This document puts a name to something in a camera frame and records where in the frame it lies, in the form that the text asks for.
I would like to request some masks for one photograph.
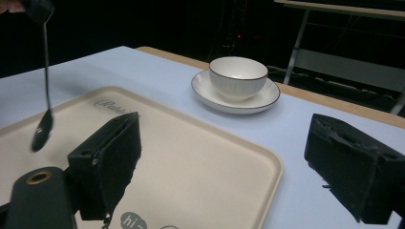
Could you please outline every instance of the spoon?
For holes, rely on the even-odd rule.
[[[41,121],[38,124],[38,127],[35,130],[32,140],[32,151],[38,152],[44,147],[45,143],[47,143],[48,138],[51,135],[51,131],[53,128],[53,112],[51,109],[51,100],[50,100],[50,92],[49,92],[49,57],[48,57],[48,40],[47,40],[47,25],[46,23],[43,24],[43,41],[44,41],[44,57],[45,57],[45,93],[47,97],[47,106],[48,110],[42,117]]]

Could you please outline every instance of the white saucer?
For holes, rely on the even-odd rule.
[[[232,114],[253,114],[262,112],[280,97],[279,87],[270,79],[258,94],[243,101],[231,101],[217,93],[209,80],[209,70],[202,71],[191,80],[197,98],[205,105],[216,110]]]

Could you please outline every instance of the spoon handle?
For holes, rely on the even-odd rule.
[[[48,38],[47,38],[47,23],[45,22],[43,25],[43,36],[44,36],[44,57],[45,57],[45,93],[47,96],[47,105],[48,109],[51,108],[51,100],[50,100],[50,90],[49,90],[49,54],[48,54]]]

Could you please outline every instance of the white bowl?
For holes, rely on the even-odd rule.
[[[257,94],[268,75],[263,64],[237,56],[215,59],[209,63],[209,70],[213,87],[230,100],[244,100]]]

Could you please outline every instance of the beige tray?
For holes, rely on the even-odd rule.
[[[255,145],[147,98],[107,87],[54,108],[52,138],[30,152],[37,114],[0,130],[0,204],[25,173],[66,155],[114,116],[139,112],[142,157],[110,228],[261,228],[283,166]],[[81,221],[78,228],[100,228]]]

